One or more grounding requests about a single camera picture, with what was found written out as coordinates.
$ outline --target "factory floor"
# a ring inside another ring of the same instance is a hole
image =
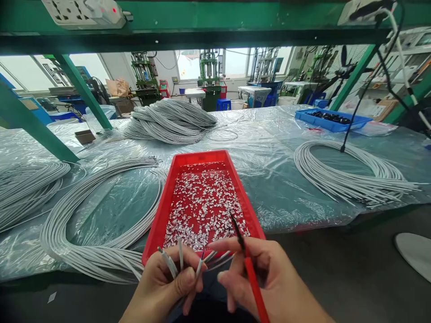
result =
[[[399,232],[431,238],[431,206],[365,232],[339,228],[270,235],[337,322],[430,322],[431,283],[397,252]],[[95,283],[80,274],[51,273],[0,286],[1,322],[118,322],[135,286]],[[55,299],[48,303],[54,292]]]

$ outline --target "red handle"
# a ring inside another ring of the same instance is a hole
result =
[[[248,280],[250,281],[251,290],[253,291],[253,295],[255,296],[257,311],[259,313],[259,318],[262,323],[269,323],[268,313],[266,312],[264,299],[262,298],[262,294],[260,293],[259,283],[257,281],[255,269],[253,267],[253,262],[251,258],[247,257],[244,259],[246,270],[248,274]]]

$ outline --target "tray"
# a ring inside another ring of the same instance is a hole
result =
[[[246,226],[250,236],[265,239],[262,227],[260,226],[247,194],[244,191],[244,187],[242,186],[227,150],[178,154],[175,155],[172,160],[166,185],[163,189],[162,197],[160,198],[160,203],[145,245],[144,253],[142,254],[142,264],[144,266],[146,265],[148,258],[157,251],[157,247],[162,247],[165,243],[169,218],[171,216],[171,212],[176,206],[175,201],[180,198],[179,195],[181,194],[181,192],[174,193],[177,181],[184,180],[187,176],[202,176],[203,173],[209,175],[214,174],[215,176],[226,176],[230,179],[233,186],[232,190],[235,192],[237,202],[242,210],[243,219],[241,218],[241,222],[242,220],[245,220],[244,225]],[[207,180],[210,184],[212,184],[211,181],[215,181],[210,178]],[[193,211],[191,211],[191,208],[186,208],[185,214],[189,216],[189,214],[192,214],[193,212],[198,213],[199,210],[202,210],[202,205],[199,205],[198,208],[195,206]],[[211,210],[219,212],[220,210],[225,211],[226,209],[222,206],[214,207],[214,209]],[[192,217],[190,219],[190,224],[196,225],[198,224],[198,220]],[[214,231],[209,233],[208,242],[212,241],[211,239],[214,234]],[[196,252],[201,256],[201,250],[197,250]],[[211,251],[207,250],[205,252],[205,257],[210,253]]]
[[[325,109],[318,109],[318,108],[306,109],[306,110],[298,110],[295,113],[295,118],[299,119],[299,120],[303,120],[303,121],[308,122],[308,123],[311,123],[311,124],[313,124],[315,126],[321,126],[322,128],[328,129],[329,131],[332,131],[332,132],[347,131],[347,129],[349,128],[348,124],[341,124],[341,123],[338,123],[338,122],[334,122],[334,121],[330,121],[330,120],[325,120],[325,119],[318,118],[318,117],[315,117],[315,116],[312,116],[312,115],[308,114],[308,113],[313,113],[313,112],[316,112],[316,111],[320,111],[322,113],[336,114],[336,115],[343,116],[345,118],[352,119],[352,115],[350,113],[344,113],[344,112],[338,112],[338,111],[332,111],[332,110],[325,110]],[[366,117],[362,117],[362,116],[356,115],[355,118],[353,119],[353,124],[352,124],[351,130],[353,130],[353,129],[361,129],[369,121],[372,121],[372,118],[366,118]]]

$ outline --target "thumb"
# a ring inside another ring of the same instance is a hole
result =
[[[248,280],[232,271],[222,271],[217,275],[217,280],[234,299],[248,309],[253,315],[258,315],[256,301]]]
[[[170,304],[176,303],[183,296],[194,290],[196,274],[192,267],[183,270],[173,282],[168,285],[165,297]]]

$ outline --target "green metal post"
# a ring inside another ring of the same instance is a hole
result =
[[[412,89],[414,96],[418,101],[426,97],[427,94],[431,92],[431,72],[428,72],[420,83],[412,86]],[[410,95],[406,95],[403,101],[407,104],[409,108],[413,107],[413,101]],[[404,113],[404,107],[401,104],[397,104],[397,106],[392,110],[392,112],[386,116],[383,122],[396,124],[399,122],[400,118],[404,115]]]
[[[362,73],[364,72],[364,69],[368,66],[369,62],[377,52],[377,49],[378,49],[377,45],[368,46],[367,50],[365,51],[358,65],[356,66],[355,70],[352,72],[346,84],[341,89],[341,92],[338,95],[337,99],[335,100],[334,104],[332,104],[331,110],[338,111],[341,104],[344,102],[344,100],[346,100],[353,86],[361,77]]]
[[[96,98],[91,93],[88,85],[84,82],[84,79],[79,74],[78,69],[75,65],[73,65],[72,60],[70,59],[68,54],[54,54],[55,59],[60,64],[62,70],[66,73],[69,80],[78,90],[78,93],[83,98],[84,102],[88,105],[90,110],[93,112],[94,116],[99,121],[100,125],[103,129],[112,129],[111,124],[108,121],[108,118],[103,113],[100,108],[99,103],[96,101]]]
[[[77,162],[78,157],[0,81],[0,118],[7,124],[24,129],[61,161]]]

